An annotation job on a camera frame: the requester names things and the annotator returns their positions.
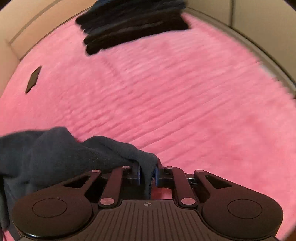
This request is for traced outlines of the dark navy fleece pants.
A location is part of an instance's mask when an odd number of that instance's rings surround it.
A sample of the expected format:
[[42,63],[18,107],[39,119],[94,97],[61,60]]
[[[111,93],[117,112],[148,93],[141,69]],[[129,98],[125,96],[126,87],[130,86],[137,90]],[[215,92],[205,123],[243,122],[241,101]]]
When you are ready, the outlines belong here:
[[103,136],[77,141],[64,127],[24,131],[1,137],[1,230],[10,227],[10,212],[21,197],[87,171],[111,170],[137,162],[147,198],[158,158],[132,144]]

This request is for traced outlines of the stack of folded dark clothes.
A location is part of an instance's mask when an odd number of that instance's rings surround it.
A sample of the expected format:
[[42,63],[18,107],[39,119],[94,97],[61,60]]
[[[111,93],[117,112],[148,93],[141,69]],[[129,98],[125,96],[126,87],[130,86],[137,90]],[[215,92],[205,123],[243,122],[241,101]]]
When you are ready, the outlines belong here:
[[77,17],[86,37],[86,53],[93,55],[116,45],[168,31],[188,29],[181,13],[184,1],[96,1]]

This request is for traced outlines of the pink plush bed blanket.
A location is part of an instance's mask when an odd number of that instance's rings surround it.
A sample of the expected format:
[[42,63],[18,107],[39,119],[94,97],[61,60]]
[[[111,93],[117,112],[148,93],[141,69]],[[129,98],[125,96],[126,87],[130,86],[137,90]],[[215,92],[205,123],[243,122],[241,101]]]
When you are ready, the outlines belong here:
[[[295,100],[222,31],[184,14],[167,32],[87,56],[74,20],[20,62],[1,96],[1,135],[64,126],[203,169],[275,199],[295,227]],[[31,74],[42,66],[25,94]]]

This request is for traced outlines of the black smartphone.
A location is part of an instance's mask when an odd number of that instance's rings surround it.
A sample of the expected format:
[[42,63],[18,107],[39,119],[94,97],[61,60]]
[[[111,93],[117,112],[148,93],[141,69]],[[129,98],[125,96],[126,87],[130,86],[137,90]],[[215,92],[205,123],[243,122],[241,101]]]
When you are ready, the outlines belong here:
[[29,82],[27,84],[25,94],[28,94],[30,90],[36,85],[40,71],[42,69],[42,66],[39,66],[30,76]]

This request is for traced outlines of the wooden bed headboard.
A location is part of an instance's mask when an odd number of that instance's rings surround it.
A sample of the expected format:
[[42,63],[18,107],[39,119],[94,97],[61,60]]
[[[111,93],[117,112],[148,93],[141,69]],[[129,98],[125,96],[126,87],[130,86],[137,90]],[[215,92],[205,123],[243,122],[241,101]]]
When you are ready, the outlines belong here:
[[[1,89],[20,60],[93,1],[10,1],[1,8]],[[186,11],[255,52],[295,93],[295,1],[188,1]]]

